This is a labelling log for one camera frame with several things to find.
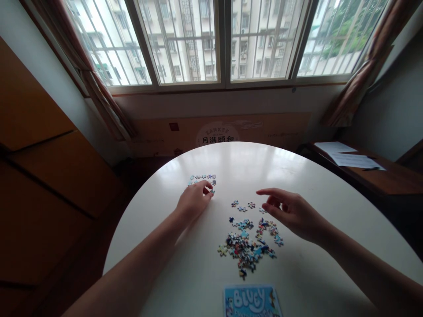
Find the floor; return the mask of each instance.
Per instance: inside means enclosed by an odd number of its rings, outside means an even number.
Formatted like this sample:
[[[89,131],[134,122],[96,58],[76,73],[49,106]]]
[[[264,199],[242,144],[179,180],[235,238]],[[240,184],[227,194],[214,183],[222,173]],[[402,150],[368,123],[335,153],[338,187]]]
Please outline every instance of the floor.
[[[128,191],[115,204],[114,211],[85,246],[66,274],[50,291],[33,316],[61,316],[73,302],[103,275],[104,262],[119,220],[138,189],[160,167],[172,158],[128,160],[115,167],[115,172]]]

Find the hand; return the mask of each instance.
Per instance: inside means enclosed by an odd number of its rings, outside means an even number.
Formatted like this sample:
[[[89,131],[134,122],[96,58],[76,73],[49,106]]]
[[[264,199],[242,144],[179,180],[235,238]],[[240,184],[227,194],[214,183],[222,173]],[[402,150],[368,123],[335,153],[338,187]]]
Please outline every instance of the hand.
[[[267,203],[264,203],[262,208],[300,238],[319,244],[332,227],[299,194],[278,188],[260,189],[257,194],[269,195]]]
[[[206,180],[192,184],[179,198],[175,213],[187,224],[201,215],[212,199],[214,194],[207,188],[213,189],[213,186]]]

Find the window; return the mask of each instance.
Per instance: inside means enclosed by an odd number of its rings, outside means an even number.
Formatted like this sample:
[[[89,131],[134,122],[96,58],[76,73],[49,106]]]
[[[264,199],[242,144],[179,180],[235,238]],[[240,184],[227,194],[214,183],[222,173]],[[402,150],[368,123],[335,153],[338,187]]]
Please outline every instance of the window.
[[[115,71],[116,77],[117,77],[118,79],[122,79],[122,78],[120,77],[120,74],[119,74],[119,72],[118,72],[118,69],[117,69],[116,67],[113,67],[113,70]]]
[[[242,14],[242,21],[241,21],[241,27],[242,28],[248,28],[250,25],[250,15],[248,13]]]
[[[280,7],[281,7],[281,0],[275,0],[275,7],[273,9],[273,15],[279,14]]]
[[[142,18],[146,21],[151,21],[150,8],[147,5],[141,5],[140,8]]]
[[[167,0],[160,0],[160,11],[163,19],[170,18],[169,10],[167,8]]]
[[[126,21],[125,14],[123,12],[116,12],[116,17],[118,18],[120,26],[122,27],[122,29],[127,29],[128,23]]]
[[[112,94],[346,81],[388,2],[222,1],[218,21],[215,0],[64,1]]]
[[[269,65],[270,65],[270,58],[266,57],[264,59],[264,73],[265,74],[269,71]]]
[[[208,0],[200,0],[200,14],[202,18],[208,18]]]
[[[297,76],[352,73],[387,1],[328,1],[322,5],[315,13]]]
[[[239,75],[245,76],[245,71],[247,69],[247,65],[245,64],[239,64]]]
[[[267,17],[269,14],[270,0],[264,0],[263,17]]]
[[[177,77],[182,76],[182,74],[181,74],[181,68],[179,67],[179,65],[173,66],[173,71],[175,72],[175,76],[177,76]]]
[[[162,77],[166,77],[166,70],[164,68],[164,65],[157,65],[157,69],[159,70],[159,74]]]
[[[238,15],[238,13],[232,14],[232,30],[233,31],[236,31],[236,29],[237,29],[237,15]]]
[[[273,35],[269,36],[269,44],[267,45],[267,47],[272,47],[273,46]]]
[[[260,74],[260,73],[261,73],[261,61],[257,61],[256,74]]]

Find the paper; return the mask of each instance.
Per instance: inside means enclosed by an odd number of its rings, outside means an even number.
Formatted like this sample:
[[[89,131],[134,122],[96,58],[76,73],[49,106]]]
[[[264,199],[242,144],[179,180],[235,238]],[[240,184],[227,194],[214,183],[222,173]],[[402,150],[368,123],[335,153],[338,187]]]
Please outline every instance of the paper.
[[[363,169],[378,167],[380,170],[386,170],[365,155],[331,153],[329,156],[339,166],[359,167]]]
[[[282,317],[276,290],[271,285],[228,286],[223,297],[225,317]]]
[[[341,142],[316,142],[314,143],[314,145],[321,148],[327,154],[342,153],[342,152],[357,152],[357,150]]]

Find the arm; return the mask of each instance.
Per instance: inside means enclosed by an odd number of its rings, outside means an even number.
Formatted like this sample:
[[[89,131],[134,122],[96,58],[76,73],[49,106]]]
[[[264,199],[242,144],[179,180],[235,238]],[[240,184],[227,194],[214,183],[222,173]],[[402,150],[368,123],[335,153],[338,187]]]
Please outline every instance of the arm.
[[[87,290],[63,317],[137,316],[154,281],[172,257],[176,240],[212,199],[213,193],[205,186],[213,188],[207,181],[189,186],[176,209]]]
[[[383,313],[410,316],[423,311],[423,287],[398,272],[324,219],[299,194],[277,188],[263,208],[299,237],[325,249]]]

